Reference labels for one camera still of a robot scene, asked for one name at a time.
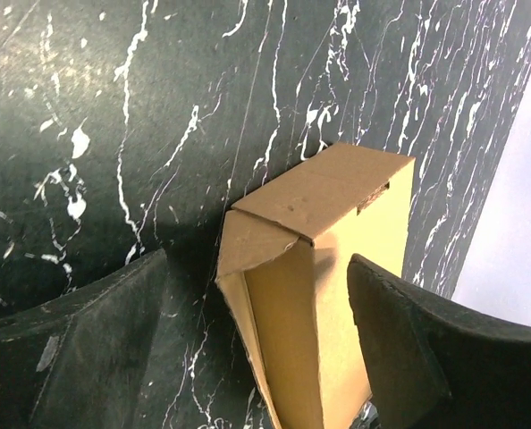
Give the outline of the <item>cardboard box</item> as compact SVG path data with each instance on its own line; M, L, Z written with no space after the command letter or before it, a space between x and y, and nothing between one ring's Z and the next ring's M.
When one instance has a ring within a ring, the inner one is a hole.
M274 427L347 428L368 401L347 268L401 275L414 168L336 143L225 214L215 281Z

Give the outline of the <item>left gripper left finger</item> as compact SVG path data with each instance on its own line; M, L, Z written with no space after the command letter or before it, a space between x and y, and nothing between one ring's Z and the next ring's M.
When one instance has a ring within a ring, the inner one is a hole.
M0 428L131 428L167 281L163 250L0 319Z

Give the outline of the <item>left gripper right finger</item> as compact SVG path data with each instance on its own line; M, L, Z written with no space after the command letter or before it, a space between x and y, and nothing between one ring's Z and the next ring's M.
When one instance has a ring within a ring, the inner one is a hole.
M382 428L531 428L531 327L464 307L355 254L347 269Z

